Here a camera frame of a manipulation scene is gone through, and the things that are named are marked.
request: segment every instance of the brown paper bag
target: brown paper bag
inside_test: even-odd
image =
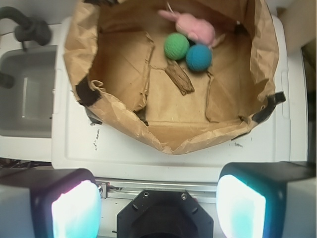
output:
[[[264,0],[169,0],[226,34],[207,72],[179,62],[195,92],[183,96],[166,74],[163,45],[175,23],[165,0],[115,6],[78,2],[65,44],[77,99],[103,122],[167,154],[184,154],[250,132],[277,103],[278,45]]]

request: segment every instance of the stuffed animal ear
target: stuffed animal ear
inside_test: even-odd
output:
[[[162,17],[164,17],[167,20],[170,21],[177,21],[179,18],[180,13],[179,12],[170,12],[170,11],[165,11],[165,10],[159,10],[158,14]]]

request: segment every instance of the wooden stick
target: wooden stick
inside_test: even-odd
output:
[[[167,60],[167,68],[165,69],[165,73],[178,87],[183,96],[195,91],[189,77],[176,61],[170,59]]]

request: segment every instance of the pink bunny toy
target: pink bunny toy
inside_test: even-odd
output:
[[[158,14],[165,19],[176,22],[176,30],[195,43],[216,47],[222,39],[215,39],[214,27],[203,19],[197,19],[189,13],[159,10]]]

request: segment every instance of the gray sink basin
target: gray sink basin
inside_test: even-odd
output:
[[[0,72],[13,76],[14,86],[0,87],[0,135],[51,137],[56,46],[9,51]]]

